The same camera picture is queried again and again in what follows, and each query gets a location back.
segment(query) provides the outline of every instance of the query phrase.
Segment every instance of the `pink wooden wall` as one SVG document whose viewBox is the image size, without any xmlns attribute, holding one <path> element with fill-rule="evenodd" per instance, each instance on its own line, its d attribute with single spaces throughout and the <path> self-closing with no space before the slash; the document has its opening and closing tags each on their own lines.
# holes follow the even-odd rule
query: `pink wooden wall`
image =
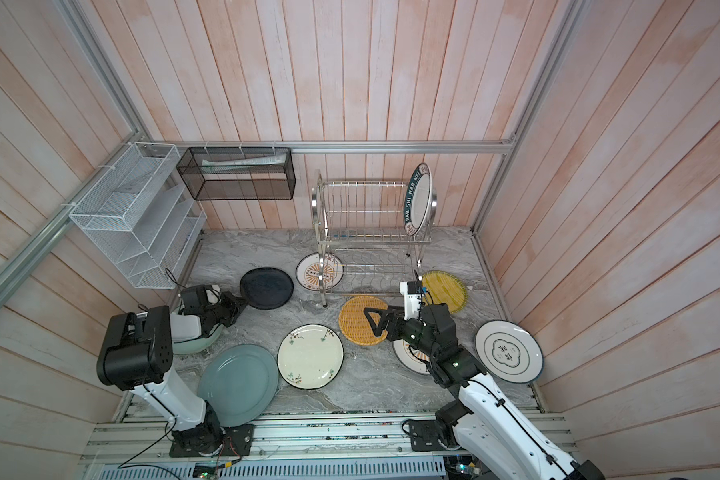
<svg viewBox="0 0 720 480">
<path fill-rule="evenodd" d="M 0 267 L 130 132 L 52 0 L 0 2 Z M 0 310 L 0 478 L 72 475 L 122 393 L 96 377 L 110 317 L 166 294 L 77 228 L 39 264 Z"/>
<path fill-rule="evenodd" d="M 81 0 L 166 141 L 498 140 L 515 129 L 568 0 Z M 440 225 L 469 225 L 491 154 L 296 155 L 293 201 L 204 202 L 209 226 L 309 228 L 308 188 L 434 169 Z"/>
<path fill-rule="evenodd" d="M 480 239 L 582 452 L 720 478 L 720 0 L 594 2 Z"/>
</svg>

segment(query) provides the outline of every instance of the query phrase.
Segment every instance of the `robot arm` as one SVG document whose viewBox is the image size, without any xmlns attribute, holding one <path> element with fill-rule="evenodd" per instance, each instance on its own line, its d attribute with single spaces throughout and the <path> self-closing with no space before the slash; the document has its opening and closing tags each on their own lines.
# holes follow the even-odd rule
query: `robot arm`
<svg viewBox="0 0 720 480">
<path fill-rule="evenodd" d="M 579 465 L 553 444 L 501 392 L 482 362 L 459 345 L 447 305 L 424 306 L 421 282 L 402 282 L 401 293 L 403 308 L 365 309 L 374 334 L 386 330 L 387 340 L 405 340 L 429 355 L 427 370 L 456 398 L 433 422 L 408 421 L 414 450 L 459 445 L 502 480 L 604 480 L 591 462 Z"/>
<path fill-rule="evenodd" d="M 167 419 L 172 452 L 215 455 L 223 430 L 211 405 L 193 394 L 173 368 L 172 321 L 167 306 L 113 316 L 96 373 L 103 384 L 131 390 Z"/>
<path fill-rule="evenodd" d="M 173 343 L 210 337 L 221 325 L 235 323 L 248 304 L 230 292 L 221 292 L 218 285 L 191 286 L 180 297 L 182 307 L 170 314 Z"/>
</svg>

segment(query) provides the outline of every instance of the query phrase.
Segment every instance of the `white wire shelf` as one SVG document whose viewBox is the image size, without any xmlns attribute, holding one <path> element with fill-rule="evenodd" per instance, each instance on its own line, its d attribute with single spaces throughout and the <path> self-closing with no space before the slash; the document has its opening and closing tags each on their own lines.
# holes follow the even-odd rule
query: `white wire shelf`
<svg viewBox="0 0 720 480">
<path fill-rule="evenodd" d="M 205 212 L 202 212 L 200 216 L 186 216 L 166 250 L 160 265 L 142 274 L 135 275 L 133 279 L 129 279 L 131 283 L 138 288 L 152 289 L 169 289 L 176 286 L 166 274 L 166 269 L 170 270 L 174 275 L 178 275 L 177 272 L 184 269 L 184 265 L 192 252 L 192 245 L 195 244 L 205 222 Z"/>
<path fill-rule="evenodd" d="M 178 162 L 175 145 L 131 145 L 70 218 L 83 230 L 132 231 Z"/>
<path fill-rule="evenodd" d="M 188 216 L 194 200 L 181 200 L 183 184 L 163 187 L 178 159 L 174 145 L 131 145 L 70 214 L 137 288 L 173 289 L 165 268 L 181 274 L 205 223 L 205 214 Z"/>
</svg>

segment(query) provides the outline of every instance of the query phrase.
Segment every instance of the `light blue plate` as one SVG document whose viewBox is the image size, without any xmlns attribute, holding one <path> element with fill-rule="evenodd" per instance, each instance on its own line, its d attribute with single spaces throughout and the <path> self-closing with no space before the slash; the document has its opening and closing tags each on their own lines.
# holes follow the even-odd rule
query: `light blue plate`
<svg viewBox="0 0 720 480">
<path fill-rule="evenodd" d="M 277 390 L 275 357 L 258 345 L 238 345 L 215 358 L 200 379 L 197 395 L 208 401 L 224 427 L 261 415 Z"/>
</svg>

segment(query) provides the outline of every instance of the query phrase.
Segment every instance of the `aluminum rail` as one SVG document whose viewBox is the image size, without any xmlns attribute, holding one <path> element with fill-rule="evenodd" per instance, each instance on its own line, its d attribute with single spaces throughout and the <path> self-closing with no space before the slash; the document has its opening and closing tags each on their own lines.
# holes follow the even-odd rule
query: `aluminum rail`
<svg viewBox="0 0 720 480">
<path fill-rule="evenodd" d="M 106 60 L 106 55 L 99 48 L 93 30 L 77 2 L 75 0 L 54 0 L 54 4 L 132 129 L 133 133 L 124 139 L 124 142 L 111 152 L 111 155 L 106 159 L 105 164 L 111 165 L 122 155 L 130 143 L 150 140 L 150 136 L 112 65 Z M 66 235 L 72 225 L 69 214 L 74 205 L 104 175 L 105 170 L 106 168 L 96 168 L 96 171 L 61 206 L 48 216 L 46 223 L 2 265 L 0 268 L 0 308 L 16 293 L 16 290 L 29 277 L 35 267 Z"/>
<path fill-rule="evenodd" d="M 508 154 L 512 140 L 480 141 L 208 141 L 167 142 L 189 147 L 290 148 L 292 154 Z"/>
<path fill-rule="evenodd" d="M 141 133 L 136 132 L 127 139 L 128 142 L 138 140 Z M 129 147 L 121 144 L 109 158 L 106 165 L 113 164 Z M 86 181 L 77 188 L 77 191 L 60 205 L 55 212 L 48 216 L 48 221 L 34 233 L 0 268 L 0 309 L 8 299 L 16 293 L 21 284 L 32 274 L 35 267 L 43 261 L 46 255 L 67 234 L 73 225 L 70 212 L 82 200 L 105 173 L 107 168 L 96 168 Z"/>
<path fill-rule="evenodd" d="M 533 93 L 530 96 L 528 105 L 523 114 L 520 116 L 520 122 L 518 129 L 515 131 L 512 139 L 512 150 L 506 152 L 507 154 L 501 159 L 501 164 L 496 171 L 493 182 L 488 189 L 488 193 L 483 198 L 480 204 L 480 210 L 478 216 L 475 217 L 475 222 L 472 225 L 472 230 L 479 232 L 488 216 L 490 208 L 493 206 L 496 197 L 498 196 L 499 189 L 501 188 L 504 179 L 507 177 L 512 163 L 514 162 L 515 156 L 518 154 L 520 146 L 528 135 L 529 125 L 533 123 L 533 120 L 538 115 L 540 106 L 544 99 L 547 97 L 552 81 L 556 73 L 560 70 L 560 66 L 565 60 L 566 54 L 570 50 L 571 43 L 573 42 L 576 31 L 581 24 L 582 19 L 591 4 L 592 0 L 574 0 L 568 7 L 565 18 L 560 30 L 557 33 L 557 37 L 552 45 L 550 54 L 544 63 L 544 68 L 541 71 L 538 82 L 534 86 Z"/>
</svg>

